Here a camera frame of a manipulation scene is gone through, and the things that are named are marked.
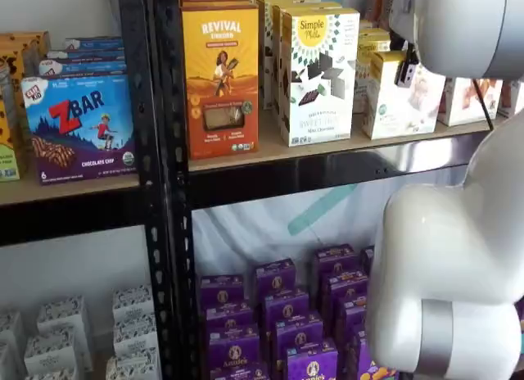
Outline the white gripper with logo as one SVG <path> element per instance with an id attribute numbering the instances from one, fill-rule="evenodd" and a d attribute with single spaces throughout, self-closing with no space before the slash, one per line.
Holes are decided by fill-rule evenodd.
<path id="1" fill-rule="evenodd" d="M 389 15 L 390 30 L 411 44 L 417 42 L 416 7 L 417 0 L 392 0 Z M 417 66 L 417 53 L 413 49 L 408 49 L 397 70 L 395 85 L 409 87 Z"/>

